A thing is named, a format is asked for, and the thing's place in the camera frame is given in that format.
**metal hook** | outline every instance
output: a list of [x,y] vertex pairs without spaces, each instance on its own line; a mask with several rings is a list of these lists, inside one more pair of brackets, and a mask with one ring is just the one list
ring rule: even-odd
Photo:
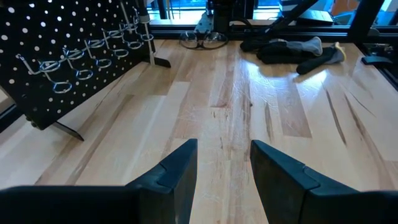
[[63,48],[63,54],[67,59],[70,60],[78,60],[81,59],[84,55],[85,52],[83,50],[68,50],[66,48]]
[[37,72],[33,72],[33,69],[30,67],[30,65],[27,63],[26,59],[22,55],[17,54],[16,56],[18,59],[20,59],[25,64],[26,68],[28,69],[28,71],[31,75],[37,75],[41,72],[40,70]]
[[[108,41],[106,41],[106,38],[105,38],[105,41],[104,40],[100,40],[100,41],[102,41],[102,46],[104,45],[104,43],[106,43],[107,47],[109,48]],[[106,58],[105,59],[97,59],[95,56],[93,56],[93,54],[91,54],[89,44],[90,44],[90,40],[89,41],[85,40],[85,45],[86,45],[88,54],[90,55],[91,59],[95,60],[95,65],[98,68],[108,68],[109,66],[112,65],[112,61],[110,59],[106,59]]]
[[79,79],[79,80],[87,80],[87,79],[91,78],[94,75],[93,71],[88,70],[88,69],[83,69],[83,70],[75,69],[75,67],[73,67],[73,65],[71,63],[71,60],[81,59],[84,56],[84,51],[82,51],[82,50],[67,50],[65,48],[62,49],[62,50],[63,50],[63,53],[65,54],[65,57],[66,57],[67,62],[69,64],[69,67],[73,71],[75,71],[75,76],[76,76],[77,79]]
[[108,48],[108,50],[111,50],[111,51],[112,51],[112,53],[113,53],[114,56],[116,56],[117,58],[123,58],[123,57],[126,57],[127,55],[129,55],[129,51],[126,50],[126,49],[116,49],[116,50],[111,49],[111,48],[109,47],[108,41],[106,40],[106,34],[105,34],[105,32],[106,32],[106,31],[103,29],[103,30],[102,30],[102,33],[103,33],[103,35],[104,35],[104,40],[105,40],[106,47]]
[[[119,27],[122,27],[122,26],[126,26],[126,25],[124,23],[122,23],[122,22],[119,23]],[[122,42],[126,43],[127,46],[130,49],[132,49],[132,50],[136,50],[136,49],[139,49],[140,47],[142,47],[142,43],[141,42],[139,42],[139,41],[127,41],[127,40],[124,39],[124,37],[122,37]]]
[[124,36],[124,32],[122,29],[120,30],[111,30],[111,31],[107,31],[102,29],[103,32],[106,32],[110,38],[114,38],[114,39],[118,39]]
[[96,59],[95,60],[95,65],[98,68],[108,68],[109,66],[112,65],[112,61],[110,59]]
[[[45,65],[46,62],[43,62],[40,66],[40,68],[42,68],[42,65]],[[44,68],[44,70],[41,70],[42,72],[44,72],[45,76],[47,77],[47,79],[53,83],[53,87],[52,90],[54,93],[67,93],[72,89],[72,84],[70,82],[55,82],[50,78],[50,75],[48,74],[48,72],[53,72],[57,69],[47,69]]]
[[41,72],[54,72],[57,71],[61,66],[61,63],[59,61],[46,61],[46,62],[39,61],[39,64],[40,64],[39,70]]

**black metal stand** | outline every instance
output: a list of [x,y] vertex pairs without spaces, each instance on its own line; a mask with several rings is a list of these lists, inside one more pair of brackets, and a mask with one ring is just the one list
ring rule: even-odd
[[[150,63],[150,62],[149,62],[149,56],[148,56],[148,57],[145,57],[145,58],[143,59],[143,61],[144,61],[144,62],[147,62],[147,63]],[[171,68],[171,67],[172,67],[171,64],[170,64],[170,62],[169,62],[168,60],[162,59],[162,58],[158,58],[158,57],[155,57],[155,64],[156,64],[156,65],[159,65],[159,66],[162,66],[162,67],[166,67],[166,68]]]
[[69,135],[71,135],[81,141],[84,141],[83,137],[77,131],[73,130],[72,128],[69,128],[68,126],[66,126],[64,124],[59,123],[58,121],[54,122],[53,125],[54,125],[54,127],[58,128],[59,130],[65,131]]

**black frame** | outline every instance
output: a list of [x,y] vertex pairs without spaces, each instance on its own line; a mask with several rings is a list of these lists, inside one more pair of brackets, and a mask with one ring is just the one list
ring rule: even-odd
[[[245,0],[246,4],[253,6],[256,0]],[[286,40],[307,40],[313,36],[319,36],[324,42],[353,42],[361,43],[385,43],[394,44],[398,39],[398,27],[377,27],[380,32],[378,36],[368,36],[368,32],[375,20],[384,0],[362,0],[358,6],[354,22],[351,27],[348,26],[316,26],[304,27],[294,26],[286,27],[277,33],[276,37]],[[194,30],[195,25],[152,25],[151,31],[157,39],[178,39],[180,34],[185,31]],[[243,40],[250,36],[250,32],[245,26],[233,26],[228,33],[229,40]],[[15,120],[21,115],[18,110],[8,110],[8,116]],[[5,129],[8,123],[0,121],[0,129]]]

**wood grain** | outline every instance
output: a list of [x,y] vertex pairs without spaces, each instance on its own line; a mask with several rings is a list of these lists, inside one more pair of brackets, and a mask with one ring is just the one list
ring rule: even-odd
[[86,141],[24,118],[0,134],[0,187],[124,185],[198,139],[191,223],[267,223],[249,144],[260,139],[358,190],[398,188],[398,93],[353,44],[298,76],[239,42],[211,51],[157,40],[171,69],[141,63],[62,118]]

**window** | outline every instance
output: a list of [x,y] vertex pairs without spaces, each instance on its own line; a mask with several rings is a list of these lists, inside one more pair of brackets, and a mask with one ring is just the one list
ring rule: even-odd
[[267,6],[279,6],[279,0],[258,0],[258,8]]
[[385,0],[377,15],[375,26],[396,26],[398,24],[398,1]]

